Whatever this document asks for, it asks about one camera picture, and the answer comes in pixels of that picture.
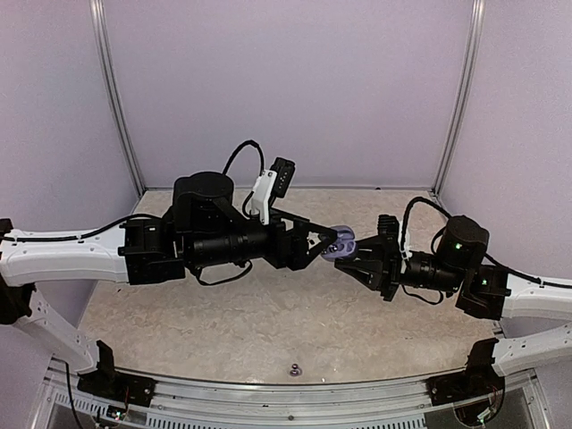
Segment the blue-grey earbud case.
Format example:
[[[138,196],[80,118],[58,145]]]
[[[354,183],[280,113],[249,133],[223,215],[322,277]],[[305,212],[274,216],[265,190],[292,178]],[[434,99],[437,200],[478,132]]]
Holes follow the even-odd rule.
[[[347,225],[336,225],[332,229],[337,231],[337,239],[333,242],[337,246],[336,253],[328,253],[327,249],[322,254],[322,258],[326,261],[333,262],[336,259],[351,259],[356,251],[356,237],[353,230]]]

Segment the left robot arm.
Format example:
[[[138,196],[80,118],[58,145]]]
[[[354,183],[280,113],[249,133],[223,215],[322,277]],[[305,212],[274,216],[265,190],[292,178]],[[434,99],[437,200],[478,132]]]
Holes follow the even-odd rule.
[[[94,231],[30,232],[1,222],[1,322],[44,344],[70,369],[88,375],[108,398],[125,379],[112,350],[93,341],[52,310],[39,282],[100,280],[147,285],[179,280],[203,269],[233,264],[244,271],[257,258],[276,268],[306,268],[336,240],[333,229],[274,210],[287,175],[265,171],[245,216],[232,203],[234,185],[220,172],[179,178],[165,214],[131,214]]]

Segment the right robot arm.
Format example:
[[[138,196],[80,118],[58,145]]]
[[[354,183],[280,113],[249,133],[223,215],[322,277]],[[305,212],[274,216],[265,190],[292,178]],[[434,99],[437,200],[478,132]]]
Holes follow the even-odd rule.
[[[336,269],[391,301],[398,289],[435,290],[441,299],[477,319],[547,317],[563,325],[545,332],[474,344],[458,390],[474,397],[492,381],[521,370],[571,358],[571,282],[519,273],[487,256],[489,232],[472,219],[451,217],[438,231],[431,252],[412,251],[408,230],[382,215],[376,235],[356,240],[346,226],[323,253]]]

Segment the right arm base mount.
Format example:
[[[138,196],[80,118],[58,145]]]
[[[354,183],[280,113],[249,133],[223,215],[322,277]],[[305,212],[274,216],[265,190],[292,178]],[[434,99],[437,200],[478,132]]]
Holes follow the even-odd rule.
[[[471,349],[464,369],[427,379],[426,388],[433,406],[440,406],[462,400],[502,391],[505,377],[492,368],[495,359],[494,347],[500,340],[491,338],[476,342]]]

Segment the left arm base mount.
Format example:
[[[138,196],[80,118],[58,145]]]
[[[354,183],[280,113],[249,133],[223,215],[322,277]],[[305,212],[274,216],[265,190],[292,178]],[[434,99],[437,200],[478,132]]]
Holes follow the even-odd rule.
[[[120,372],[115,368],[113,350],[97,340],[99,357],[96,368],[79,375],[78,390],[104,398],[149,408],[154,397],[156,380]]]

